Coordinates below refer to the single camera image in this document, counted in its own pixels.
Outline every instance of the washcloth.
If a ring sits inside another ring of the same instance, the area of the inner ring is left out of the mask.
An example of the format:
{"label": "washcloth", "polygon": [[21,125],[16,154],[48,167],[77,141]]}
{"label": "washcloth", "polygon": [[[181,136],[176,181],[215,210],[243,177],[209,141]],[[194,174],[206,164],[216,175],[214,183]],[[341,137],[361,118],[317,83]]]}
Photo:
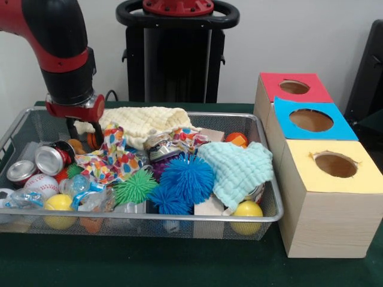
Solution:
{"label": "washcloth", "polygon": [[[99,124],[105,130],[110,123],[117,123],[122,127],[127,135],[127,144],[140,150],[144,149],[143,144],[151,135],[171,133],[183,127],[200,131],[192,126],[185,110],[161,106],[106,109]],[[79,134],[95,132],[89,123],[76,121],[75,126]]]}
{"label": "washcloth", "polygon": [[231,142],[212,142],[198,149],[214,172],[214,194],[233,212],[258,185],[273,178],[272,153],[252,142],[247,149]]}
{"label": "washcloth", "polygon": [[102,184],[128,180],[143,164],[134,153],[125,150],[126,141],[122,127],[108,125],[100,150],[76,155],[76,163],[84,169],[81,174],[92,175]]}

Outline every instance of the yellow ball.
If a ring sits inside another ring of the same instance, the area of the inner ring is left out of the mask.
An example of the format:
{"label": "yellow ball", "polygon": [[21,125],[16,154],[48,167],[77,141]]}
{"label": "yellow ball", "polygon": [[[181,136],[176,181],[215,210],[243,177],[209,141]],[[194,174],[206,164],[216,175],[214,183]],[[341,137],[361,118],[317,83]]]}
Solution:
{"label": "yellow ball", "polygon": [[[233,216],[263,217],[263,212],[257,203],[246,200],[238,205]],[[231,222],[230,225],[240,235],[254,235],[261,228],[261,223],[253,222]]]}
{"label": "yellow ball", "polygon": [[[60,210],[60,211],[71,211],[72,200],[66,194],[56,194],[55,196],[50,197],[44,205],[45,210]],[[53,228],[58,230],[64,230],[71,227],[76,221],[77,217],[68,217],[68,216],[45,216],[45,223]]]}

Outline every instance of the mint green towel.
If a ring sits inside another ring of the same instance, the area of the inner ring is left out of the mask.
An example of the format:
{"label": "mint green towel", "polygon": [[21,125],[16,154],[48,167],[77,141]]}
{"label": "mint green towel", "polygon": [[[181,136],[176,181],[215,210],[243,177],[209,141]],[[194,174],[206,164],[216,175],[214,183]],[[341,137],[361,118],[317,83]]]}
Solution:
{"label": "mint green towel", "polygon": [[273,155],[258,142],[246,149],[231,142],[207,143],[199,147],[197,156],[212,167],[213,192],[232,211],[255,187],[273,178]]}

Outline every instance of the yellow box top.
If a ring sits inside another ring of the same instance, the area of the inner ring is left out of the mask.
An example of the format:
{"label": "yellow box top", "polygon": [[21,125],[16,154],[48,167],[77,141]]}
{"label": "yellow box top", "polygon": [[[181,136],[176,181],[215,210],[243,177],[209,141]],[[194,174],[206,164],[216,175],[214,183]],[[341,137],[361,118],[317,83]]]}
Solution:
{"label": "yellow box top", "polygon": [[287,140],[287,145],[308,191],[383,193],[383,175],[360,142]]}

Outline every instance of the blue spiky ball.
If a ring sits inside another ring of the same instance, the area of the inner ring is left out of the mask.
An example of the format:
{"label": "blue spiky ball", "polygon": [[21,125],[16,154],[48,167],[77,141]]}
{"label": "blue spiky ball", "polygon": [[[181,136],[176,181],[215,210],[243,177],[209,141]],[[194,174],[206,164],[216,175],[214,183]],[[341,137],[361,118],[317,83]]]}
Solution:
{"label": "blue spiky ball", "polygon": [[190,213],[190,208],[183,199],[161,185],[152,190],[149,199],[159,207],[161,214],[186,215]]}
{"label": "blue spiky ball", "polygon": [[173,159],[161,175],[162,188],[181,197],[188,206],[209,198],[214,186],[210,165],[195,155]]}

